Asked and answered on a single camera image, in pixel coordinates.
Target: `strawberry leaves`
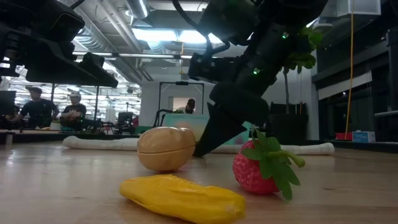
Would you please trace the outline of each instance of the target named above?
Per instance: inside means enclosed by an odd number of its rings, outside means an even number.
[[[243,149],[242,155],[248,159],[259,161],[262,178],[272,177],[284,198],[291,200],[293,193],[290,184],[300,185],[300,181],[290,167],[292,163],[289,158],[299,167],[303,167],[305,161],[291,152],[283,151],[276,138],[267,138],[259,130],[254,130],[257,133],[257,140],[253,139],[254,149]]]

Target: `table surface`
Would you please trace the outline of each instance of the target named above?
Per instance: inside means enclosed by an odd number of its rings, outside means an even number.
[[[245,196],[247,217],[237,223],[398,223],[398,154],[337,149],[334,156],[305,156],[307,165],[294,167],[302,186],[293,186],[290,203],[241,189],[233,157],[192,159],[174,174]],[[186,223],[119,195],[123,180],[152,174],[135,152],[65,149],[59,142],[16,144],[0,150],[0,222]]]

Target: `strawberry stem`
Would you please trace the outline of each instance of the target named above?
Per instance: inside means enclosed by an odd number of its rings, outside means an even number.
[[[305,165],[305,160],[299,156],[296,156],[295,154],[288,152],[288,151],[277,151],[277,152],[268,152],[268,159],[274,159],[277,157],[281,157],[281,156],[287,156],[289,158],[291,158],[294,163],[296,163],[296,165],[298,167],[303,167]]]

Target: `cap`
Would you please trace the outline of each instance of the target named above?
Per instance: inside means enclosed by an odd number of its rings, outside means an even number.
[[[41,88],[39,88],[39,87],[28,87],[27,86],[26,89],[29,90],[30,92],[33,91],[33,92],[38,93],[38,94],[42,94],[43,93],[43,90]]]
[[[72,91],[69,95],[69,97],[79,97],[81,98],[81,95],[78,91]]]

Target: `red strawberry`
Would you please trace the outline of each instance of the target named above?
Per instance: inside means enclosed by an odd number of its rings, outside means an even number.
[[[276,138],[266,138],[255,129],[258,139],[248,141],[236,155],[233,172],[243,189],[254,194],[272,194],[282,192],[287,199],[292,199],[291,184],[300,185],[294,174],[289,158],[297,166],[303,167],[305,161],[288,151],[283,151]]]
[[[254,148],[253,141],[248,141],[236,155],[232,170],[235,179],[242,185],[244,190],[254,194],[272,194],[279,192],[278,187],[272,177],[263,179],[259,167],[259,161],[254,161],[242,155],[242,150]]]

